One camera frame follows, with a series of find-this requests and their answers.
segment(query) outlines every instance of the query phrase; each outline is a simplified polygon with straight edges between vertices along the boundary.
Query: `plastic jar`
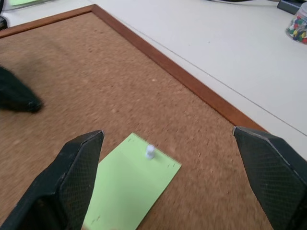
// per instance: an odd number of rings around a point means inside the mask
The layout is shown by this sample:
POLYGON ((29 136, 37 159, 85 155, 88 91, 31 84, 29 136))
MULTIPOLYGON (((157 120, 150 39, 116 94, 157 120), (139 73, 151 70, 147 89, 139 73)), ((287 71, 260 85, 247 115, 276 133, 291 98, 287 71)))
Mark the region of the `plastic jar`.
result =
POLYGON ((307 44, 307 2, 301 5, 287 27, 286 33, 293 40, 307 44))

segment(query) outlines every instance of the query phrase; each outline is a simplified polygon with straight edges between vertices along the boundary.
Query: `black cable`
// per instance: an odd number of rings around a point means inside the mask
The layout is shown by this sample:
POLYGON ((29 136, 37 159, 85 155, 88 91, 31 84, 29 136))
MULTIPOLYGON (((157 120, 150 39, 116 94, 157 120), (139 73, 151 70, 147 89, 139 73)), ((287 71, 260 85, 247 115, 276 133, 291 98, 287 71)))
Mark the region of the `black cable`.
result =
POLYGON ((2 12, 3 5, 4 5, 4 0, 0 0, 0 14, 2 12))

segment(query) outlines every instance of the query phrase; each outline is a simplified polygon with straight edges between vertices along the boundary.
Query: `sticky note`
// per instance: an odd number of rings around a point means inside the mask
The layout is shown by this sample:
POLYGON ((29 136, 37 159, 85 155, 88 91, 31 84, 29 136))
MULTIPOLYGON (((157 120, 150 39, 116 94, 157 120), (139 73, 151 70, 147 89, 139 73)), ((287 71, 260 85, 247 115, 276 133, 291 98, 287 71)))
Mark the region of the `sticky note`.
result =
POLYGON ((147 146, 132 133, 99 163, 85 229, 138 227, 181 167, 157 149, 149 160, 145 156, 147 146))
POLYGON ((39 1, 39 0, 9 0, 11 6, 27 4, 30 2, 39 1))

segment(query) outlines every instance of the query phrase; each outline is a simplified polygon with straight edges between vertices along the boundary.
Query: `black device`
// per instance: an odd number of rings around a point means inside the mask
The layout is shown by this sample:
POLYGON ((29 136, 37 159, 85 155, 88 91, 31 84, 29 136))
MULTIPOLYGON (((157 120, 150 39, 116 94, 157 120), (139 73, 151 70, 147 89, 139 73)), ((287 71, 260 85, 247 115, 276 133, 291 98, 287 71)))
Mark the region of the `black device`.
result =
POLYGON ((286 11, 291 14, 296 14, 298 9, 301 7, 303 3, 300 1, 293 0, 280 0, 277 7, 283 11, 286 11))
POLYGON ((306 230, 307 162, 272 134, 235 127, 234 136, 250 187, 274 230, 306 230))
POLYGON ((31 183, 0 230, 80 230, 90 203, 101 130, 67 142, 31 183))

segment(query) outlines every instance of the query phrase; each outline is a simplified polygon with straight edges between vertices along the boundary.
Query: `wooden frame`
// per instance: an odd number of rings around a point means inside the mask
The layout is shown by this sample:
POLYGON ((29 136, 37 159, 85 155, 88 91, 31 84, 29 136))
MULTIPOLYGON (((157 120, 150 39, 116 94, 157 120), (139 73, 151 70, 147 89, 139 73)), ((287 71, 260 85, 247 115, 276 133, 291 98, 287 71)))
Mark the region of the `wooden frame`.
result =
POLYGON ((30 23, 25 23, 8 28, 0 32, 0 38, 8 37, 14 34, 32 30, 44 25, 56 23, 59 21, 63 21, 90 12, 95 14, 98 18, 100 18, 106 24, 112 27, 115 31, 117 31, 120 35, 122 35, 125 39, 127 39, 131 44, 137 47, 140 51, 142 51, 145 55, 147 55, 150 59, 152 59, 165 71, 171 74, 175 79, 181 82, 184 86, 186 86, 194 94, 200 97, 214 110, 216 110, 220 115, 226 118, 230 123, 232 123, 235 126, 244 126, 265 131, 261 126, 259 126, 253 120, 248 118, 241 111, 239 111, 230 103, 228 103, 226 100, 224 100, 222 97, 217 95, 206 85, 202 84, 199 80, 194 78, 191 74, 186 72, 183 68, 181 68, 175 62, 173 62, 171 59, 169 59, 159 50, 154 48, 152 45, 147 43, 145 40, 140 38, 129 28, 124 26, 121 22, 116 20, 114 17, 112 17, 110 14, 108 14, 105 10, 101 9, 97 5, 82 7, 65 13, 60 13, 54 16, 36 20, 30 23))

